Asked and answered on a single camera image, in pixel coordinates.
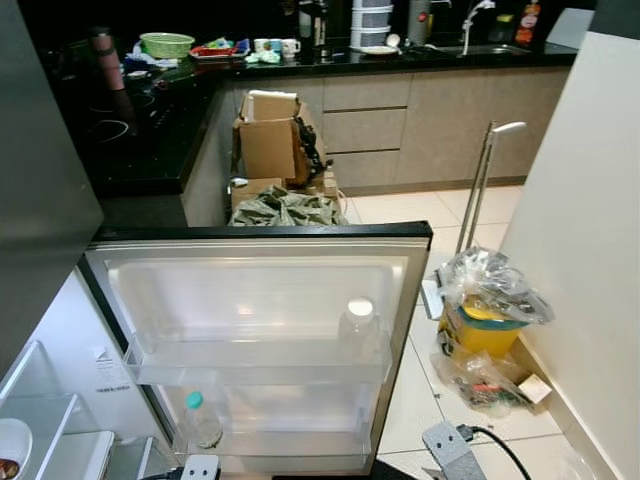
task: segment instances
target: cup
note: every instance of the cup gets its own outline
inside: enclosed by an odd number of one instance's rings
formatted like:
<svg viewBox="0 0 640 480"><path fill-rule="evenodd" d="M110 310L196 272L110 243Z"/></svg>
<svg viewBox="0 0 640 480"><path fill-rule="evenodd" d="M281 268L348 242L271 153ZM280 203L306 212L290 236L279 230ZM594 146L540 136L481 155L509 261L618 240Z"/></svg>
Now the cup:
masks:
<svg viewBox="0 0 640 480"><path fill-rule="evenodd" d="M300 42L295 38L285 38L282 40L282 56L285 58L293 58L296 53L300 52Z"/></svg>
<svg viewBox="0 0 640 480"><path fill-rule="evenodd" d="M272 38L269 40L271 44L271 50L276 53L282 53L282 39L281 38Z"/></svg>
<svg viewBox="0 0 640 480"><path fill-rule="evenodd" d="M256 38L253 41L253 49L256 53L264 52L265 50L271 50L271 43L268 38Z"/></svg>

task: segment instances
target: kitchen counter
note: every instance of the kitchen counter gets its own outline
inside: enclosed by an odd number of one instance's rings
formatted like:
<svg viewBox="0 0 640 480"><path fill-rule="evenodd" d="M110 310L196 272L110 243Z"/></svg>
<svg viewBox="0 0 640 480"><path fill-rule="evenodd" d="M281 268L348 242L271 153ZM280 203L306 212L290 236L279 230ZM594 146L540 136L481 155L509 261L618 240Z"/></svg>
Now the kitchen counter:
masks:
<svg viewBox="0 0 640 480"><path fill-rule="evenodd" d="M328 62L300 59L279 65L247 65L242 61L195 63L187 60L165 74L168 91L174 88L181 90L176 96L177 103L174 102L177 112L172 116L172 125L165 127L166 134L157 137L154 144L145 142L137 148L124 146L124 151L118 154L113 153L112 147L110 150L94 149L90 155L82 157L99 197L181 194L205 137L203 123L211 120L206 118L208 104L226 80L570 66L576 53L575 50L554 46L524 55L466 57L426 48L388 56L369 56L338 49Z"/></svg>

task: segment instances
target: orange bottle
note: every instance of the orange bottle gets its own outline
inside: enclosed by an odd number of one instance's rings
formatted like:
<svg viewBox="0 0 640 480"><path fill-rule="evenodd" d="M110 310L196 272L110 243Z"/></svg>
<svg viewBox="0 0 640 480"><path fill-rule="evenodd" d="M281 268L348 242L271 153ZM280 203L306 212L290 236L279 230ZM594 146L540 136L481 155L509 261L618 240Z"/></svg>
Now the orange bottle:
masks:
<svg viewBox="0 0 640 480"><path fill-rule="evenodd" d="M533 29L538 23L538 15L540 15L540 5L538 0L531 0L524 8L518 31L516 32L516 43L523 47L531 45L533 40Z"/></svg>

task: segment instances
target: water bottle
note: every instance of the water bottle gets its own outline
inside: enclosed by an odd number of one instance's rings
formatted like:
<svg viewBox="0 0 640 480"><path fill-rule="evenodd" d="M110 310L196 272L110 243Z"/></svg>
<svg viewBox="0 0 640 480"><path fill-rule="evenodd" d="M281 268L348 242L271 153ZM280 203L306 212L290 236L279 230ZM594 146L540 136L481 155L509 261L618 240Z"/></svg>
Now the water bottle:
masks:
<svg viewBox="0 0 640 480"><path fill-rule="evenodd" d="M347 311L340 317L338 338L343 356L354 363L372 360L379 350L380 317L373 301L366 297L349 300Z"/></svg>
<svg viewBox="0 0 640 480"><path fill-rule="evenodd" d="M204 401L198 391L191 392L186 399L186 424L190 441L200 448L214 448L222 438L222 425L213 407Z"/></svg>

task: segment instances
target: teal bottle cap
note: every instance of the teal bottle cap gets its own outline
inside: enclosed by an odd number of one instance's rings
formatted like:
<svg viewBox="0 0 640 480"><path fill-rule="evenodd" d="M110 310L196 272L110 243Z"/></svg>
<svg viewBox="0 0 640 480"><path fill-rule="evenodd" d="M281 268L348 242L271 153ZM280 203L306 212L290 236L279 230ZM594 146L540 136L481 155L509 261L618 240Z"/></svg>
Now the teal bottle cap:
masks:
<svg viewBox="0 0 640 480"><path fill-rule="evenodd" d="M203 401L204 398L202 397L202 394L200 392L191 392L189 395L187 395L187 408L196 410L197 408L200 408L202 406Z"/></svg>

